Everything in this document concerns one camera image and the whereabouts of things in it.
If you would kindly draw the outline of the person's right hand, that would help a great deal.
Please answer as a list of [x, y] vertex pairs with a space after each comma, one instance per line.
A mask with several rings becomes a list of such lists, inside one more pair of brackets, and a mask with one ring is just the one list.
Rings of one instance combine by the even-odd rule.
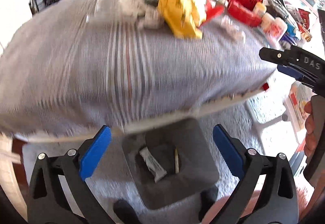
[[310, 157], [316, 149], [317, 140], [314, 135], [315, 122], [313, 120], [312, 104], [309, 101], [304, 108], [305, 112], [309, 114], [305, 121], [306, 136], [305, 136], [305, 147], [304, 152], [307, 157]]

